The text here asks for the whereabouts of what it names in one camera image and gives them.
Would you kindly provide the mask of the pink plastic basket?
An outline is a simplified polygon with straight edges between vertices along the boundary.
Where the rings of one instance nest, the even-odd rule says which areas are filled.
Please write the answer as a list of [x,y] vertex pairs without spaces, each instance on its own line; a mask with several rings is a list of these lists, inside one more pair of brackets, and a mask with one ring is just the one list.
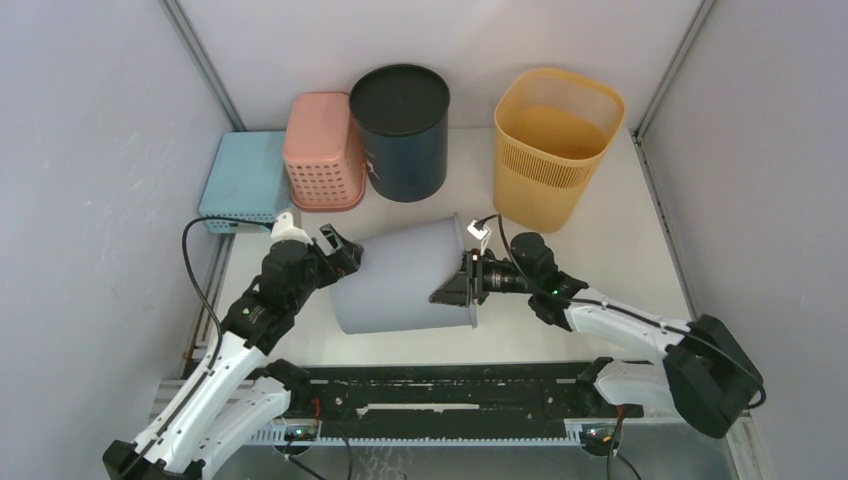
[[296,98],[282,157],[292,202],[302,211],[347,211],[364,197],[364,153],[345,93],[305,93]]

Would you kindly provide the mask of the dark blue cylindrical bin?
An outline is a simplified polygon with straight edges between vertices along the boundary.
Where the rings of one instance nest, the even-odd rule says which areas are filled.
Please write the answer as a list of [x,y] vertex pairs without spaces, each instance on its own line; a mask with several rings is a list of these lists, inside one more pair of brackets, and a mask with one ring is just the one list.
[[445,80],[420,65],[386,65],[355,82],[350,111],[379,195],[413,203],[442,187],[450,102]]

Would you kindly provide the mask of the grey bin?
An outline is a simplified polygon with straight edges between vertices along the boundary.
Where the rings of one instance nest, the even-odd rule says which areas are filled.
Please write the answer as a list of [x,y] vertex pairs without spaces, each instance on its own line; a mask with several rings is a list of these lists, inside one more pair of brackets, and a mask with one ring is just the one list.
[[458,214],[361,240],[356,273],[331,286],[336,320],[349,335],[477,326],[476,308],[432,303],[459,270]]

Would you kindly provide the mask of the yellow perforated bin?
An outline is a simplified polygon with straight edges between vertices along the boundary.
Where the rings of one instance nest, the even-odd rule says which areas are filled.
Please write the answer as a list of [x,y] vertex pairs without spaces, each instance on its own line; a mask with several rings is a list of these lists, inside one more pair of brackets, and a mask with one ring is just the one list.
[[495,210],[530,230],[560,230],[623,125],[619,93],[557,68],[521,74],[494,111]]

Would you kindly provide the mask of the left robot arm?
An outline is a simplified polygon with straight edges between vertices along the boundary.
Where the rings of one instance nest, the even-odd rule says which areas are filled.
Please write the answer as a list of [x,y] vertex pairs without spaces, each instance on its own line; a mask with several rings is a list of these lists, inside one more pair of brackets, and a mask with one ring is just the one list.
[[269,355],[315,291],[358,271],[364,249],[329,224],[330,252],[287,216],[270,229],[261,270],[216,322],[214,347],[146,429],[104,452],[110,478],[211,479],[265,424],[310,409],[305,372]]

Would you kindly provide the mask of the blue plastic basket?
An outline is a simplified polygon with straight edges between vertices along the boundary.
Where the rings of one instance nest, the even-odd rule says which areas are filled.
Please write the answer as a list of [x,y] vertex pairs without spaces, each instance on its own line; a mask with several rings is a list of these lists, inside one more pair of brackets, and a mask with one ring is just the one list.
[[233,233],[233,218],[272,222],[292,206],[284,131],[231,132],[218,147],[199,205],[207,229]]

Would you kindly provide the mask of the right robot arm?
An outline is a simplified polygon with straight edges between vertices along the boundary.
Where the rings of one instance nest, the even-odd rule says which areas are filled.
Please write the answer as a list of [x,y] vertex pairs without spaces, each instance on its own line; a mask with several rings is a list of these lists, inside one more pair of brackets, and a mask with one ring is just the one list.
[[761,373],[718,318],[665,319],[614,301],[561,271],[535,232],[515,236],[507,253],[498,259],[491,251],[465,252],[429,300],[469,307],[491,293],[525,294],[543,323],[635,354],[634,363],[601,358],[592,365],[577,391],[587,414],[640,405],[676,413],[698,432],[722,438],[744,411],[765,403]]

